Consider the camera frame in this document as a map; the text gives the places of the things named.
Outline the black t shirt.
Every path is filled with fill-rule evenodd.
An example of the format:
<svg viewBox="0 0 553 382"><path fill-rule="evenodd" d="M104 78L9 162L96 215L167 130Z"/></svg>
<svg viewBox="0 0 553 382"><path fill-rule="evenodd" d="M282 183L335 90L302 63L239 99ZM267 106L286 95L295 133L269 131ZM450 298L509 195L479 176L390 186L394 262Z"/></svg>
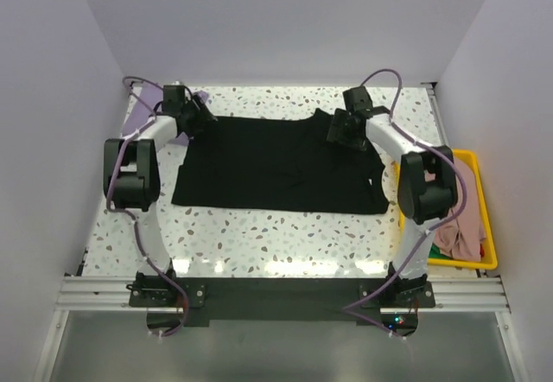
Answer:
<svg viewBox="0 0 553 382"><path fill-rule="evenodd" d="M332 117L219 116L190 140L171 202L179 207L380 215L389 201L372 147L327 140Z"/></svg>

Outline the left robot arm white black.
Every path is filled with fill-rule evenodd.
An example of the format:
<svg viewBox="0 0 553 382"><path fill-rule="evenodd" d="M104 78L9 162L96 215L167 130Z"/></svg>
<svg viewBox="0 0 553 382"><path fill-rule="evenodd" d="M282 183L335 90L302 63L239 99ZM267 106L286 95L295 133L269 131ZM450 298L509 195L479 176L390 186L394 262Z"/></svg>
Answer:
<svg viewBox="0 0 553 382"><path fill-rule="evenodd" d="M121 137L104 143L103 188L109 213L130 219L145 276L169 276L172 259L162 241L156 203L161 196L158 152L178 137L192 139L216 117L207 108L207 94L183 84L162 87L162 99L149 115Z"/></svg>

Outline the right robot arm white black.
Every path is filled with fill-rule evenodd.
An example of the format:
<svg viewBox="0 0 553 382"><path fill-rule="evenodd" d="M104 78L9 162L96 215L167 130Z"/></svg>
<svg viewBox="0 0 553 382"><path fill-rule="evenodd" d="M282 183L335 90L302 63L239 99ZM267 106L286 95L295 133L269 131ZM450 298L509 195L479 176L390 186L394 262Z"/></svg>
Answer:
<svg viewBox="0 0 553 382"><path fill-rule="evenodd" d="M345 107L334 112L327 140L357 151L376 144L397 163L404 228L388 274L395 280L419 279L427 274L436 230L458 201L453 152L401 128L390 110L373 104L363 86L345 90L343 99Z"/></svg>

